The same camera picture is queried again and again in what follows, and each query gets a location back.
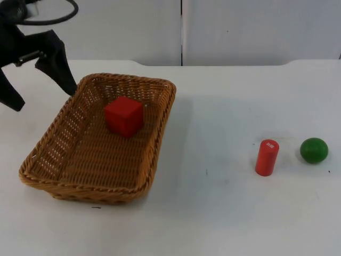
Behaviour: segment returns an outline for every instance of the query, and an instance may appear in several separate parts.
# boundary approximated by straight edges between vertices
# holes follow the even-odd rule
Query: green sphere
[[[310,138],[303,141],[299,152],[308,163],[317,164],[326,159],[328,146],[319,138]]]

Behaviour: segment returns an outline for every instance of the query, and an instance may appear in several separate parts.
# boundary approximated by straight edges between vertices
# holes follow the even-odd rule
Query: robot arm
[[[35,67],[53,79],[68,95],[77,85],[70,71],[65,47],[53,30],[25,36],[15,24],[0,19],[0,102],[20,111],[25,104],[1,68],[14,63],[20,67],[38,58]]]

